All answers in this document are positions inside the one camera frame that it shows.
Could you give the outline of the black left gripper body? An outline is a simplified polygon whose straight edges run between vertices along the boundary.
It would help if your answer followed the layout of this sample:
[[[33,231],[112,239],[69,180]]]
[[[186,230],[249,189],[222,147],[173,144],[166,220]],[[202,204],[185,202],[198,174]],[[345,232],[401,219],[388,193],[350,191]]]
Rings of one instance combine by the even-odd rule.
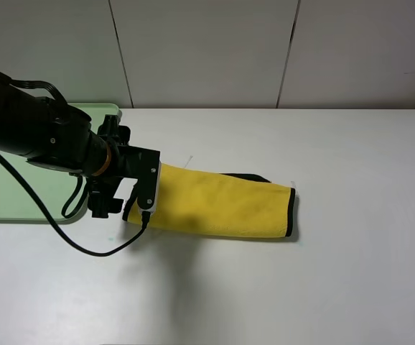
[[[107,178],[133,178],[138,180],[143,176],[142,157],[146,149],[116,143],[108,143],[108,148],[110,149],[111,160],[105,171]]]

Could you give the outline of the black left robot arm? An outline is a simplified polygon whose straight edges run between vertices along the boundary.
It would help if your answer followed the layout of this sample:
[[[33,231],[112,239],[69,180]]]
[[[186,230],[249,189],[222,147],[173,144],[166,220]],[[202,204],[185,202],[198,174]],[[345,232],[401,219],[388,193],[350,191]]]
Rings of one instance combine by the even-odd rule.
[[[96,131],[91,117],[67,103],[51,83],[15,80],[0,72],[0,151],[34,166],[76,177],[80,197],[96,218],[129,208],[115,197],[124,178],[137,181],[131,199],[154,205],[158,154],[129,145],[131,130],[105,115]]]

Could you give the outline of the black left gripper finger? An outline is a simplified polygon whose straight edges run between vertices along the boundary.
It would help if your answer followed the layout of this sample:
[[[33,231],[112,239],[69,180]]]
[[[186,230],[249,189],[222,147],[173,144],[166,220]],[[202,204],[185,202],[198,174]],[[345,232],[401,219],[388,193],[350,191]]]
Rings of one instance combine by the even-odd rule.
[[[103,123],[98,128],[98,136],[104,140],[113,140],[118,145],[129,145],[131,129],[120,125],[118,115],[105,115]]]
[[[115,198],[121,178],[88,178],[88,209],[93,218],[106,219],[120,213],[123,199]]]

